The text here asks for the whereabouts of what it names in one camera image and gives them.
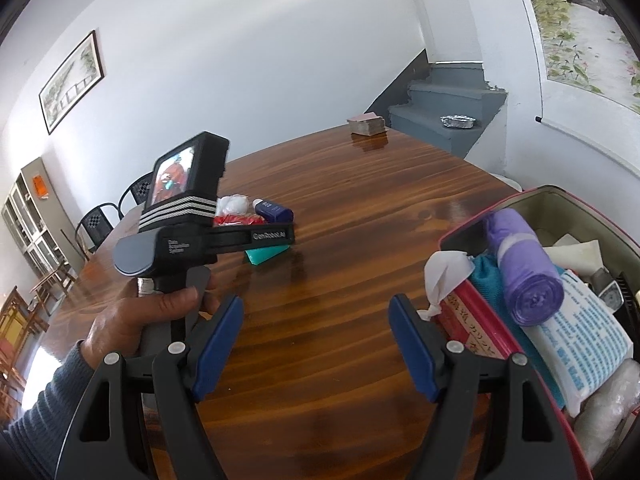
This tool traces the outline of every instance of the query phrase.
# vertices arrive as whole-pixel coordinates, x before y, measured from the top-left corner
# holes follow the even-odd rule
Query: purple garbage bag roll
[[[515,209],[501,209],[485,220],[490,251],[496,255],[504,301],[520,326],[535,326],[555,314],[564,300],[556,266],[526,220]]]

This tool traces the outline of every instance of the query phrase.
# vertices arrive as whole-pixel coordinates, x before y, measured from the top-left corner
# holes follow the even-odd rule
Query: black chair
[[[120,216],[120,220],[124,218],[124,214],[122,213],[122,202],[127,196],[127,193],[130,192],[133,195],[133,200],[136,201],[136,205],[146,202],[146,196],[149,194],[149,189],[151,188],[151,177],[153,177],[152,173],[147,173],[146,175],[141,176],[122,194],[120,201],[118,202],[118,215]]]
[[[82,243],[78,239],[78,231],[81,227],[84,228],[86,233],[89,235],[89,238],[91,238],[92,243],[94,244],[94,246],[89,249],[89,252],[95,253],[102,242],[106,240],[106,237],[109,236],[109,233],[113,231],[111,222],[109,222],[109,219],[102,211],[102,208],[107,206],[113,207],[117,211],[118,215],[120,215],[118,206],[111,202],[105,202],[104,204],[100,204],[94,207],[93,209],[91,209],[91,211],[84,215],[74,232],[74,239],[76,240],[76,244],[78,244],[78,247],[80,247],[82,256],[84,256],[86,260],[89,260],[89,255],[86,253],[84,247],[82,246]]]

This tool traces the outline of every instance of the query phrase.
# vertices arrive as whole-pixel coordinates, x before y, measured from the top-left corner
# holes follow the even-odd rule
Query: blue gripper pad
[[[406,367],[409,368],[416,390],[424,394],[431,402],[436,402],[440,395],[440,388],[434,379],[435,363],[422,342],[414,322],[402,306],[402,300],[409,301],[404,295],[396,295],[389,302],[388,314],[391,332],[400,347],[402,358]],[[415,312],[415,318],[419,322],[424,322],[417,312]]]
[[[218,322],[218,326],[209,337],[198,359],[196,379],[191,388],[195,402],[200,402],[216,389],[226,360],[240,332],[243,317],[242,300],[236,296]]]

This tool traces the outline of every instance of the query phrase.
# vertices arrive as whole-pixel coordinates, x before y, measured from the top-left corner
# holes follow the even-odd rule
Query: picture frame
[[[49,135],[80,99],[103,78],[95,30],[92,30],[66,56],[38,95]]]

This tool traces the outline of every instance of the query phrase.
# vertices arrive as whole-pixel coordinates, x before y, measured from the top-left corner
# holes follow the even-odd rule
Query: gray stair
[[[409,85],[411,101],[389,108],[391,126],[453,155],[464,157],[498,113],[506,92],[491,90],[479,63],[433,65],[429,78]],[[476,118],[473,128],[446,128],[443,115]]]

